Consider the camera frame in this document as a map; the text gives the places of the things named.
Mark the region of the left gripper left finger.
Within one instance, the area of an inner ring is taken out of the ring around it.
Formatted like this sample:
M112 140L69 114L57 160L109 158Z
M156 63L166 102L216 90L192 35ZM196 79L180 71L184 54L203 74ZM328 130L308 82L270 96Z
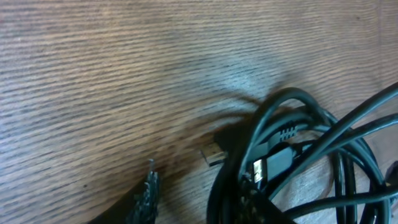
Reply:
M154 224L160 198L160 178L154 164L154 160L149 159L147 175L88 224Z

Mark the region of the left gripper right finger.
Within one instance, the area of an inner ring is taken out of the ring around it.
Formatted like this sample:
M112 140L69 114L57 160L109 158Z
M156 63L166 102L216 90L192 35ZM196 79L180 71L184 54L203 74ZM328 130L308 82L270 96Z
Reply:
M253 223L295 224L279 210L247 177L239 183L242 202L242 219Z

